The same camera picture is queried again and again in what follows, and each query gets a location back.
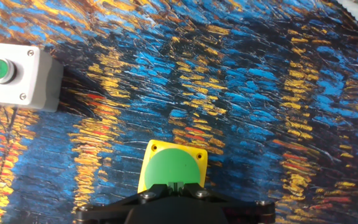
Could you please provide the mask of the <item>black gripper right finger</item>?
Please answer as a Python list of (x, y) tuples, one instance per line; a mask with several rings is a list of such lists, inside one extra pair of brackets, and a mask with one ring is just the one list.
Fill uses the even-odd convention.
[(197, 183), (176, 183), (175, 192), (180, 197), (208, 202), (220, 208), (229, 223), (275, 223), (275, 203), (272, 201), (243, 201), (208, 190)]

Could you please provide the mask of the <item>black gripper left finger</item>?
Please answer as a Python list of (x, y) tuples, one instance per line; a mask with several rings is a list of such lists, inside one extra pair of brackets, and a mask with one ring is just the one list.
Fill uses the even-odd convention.
[(124, 223), (132, 209), (172, 196), (176, 189), (177, 184), (174, 182), (154, 184), (148, 190), (109, 205), (85, 204), (76, 209), (75, 222), (77, 224)]

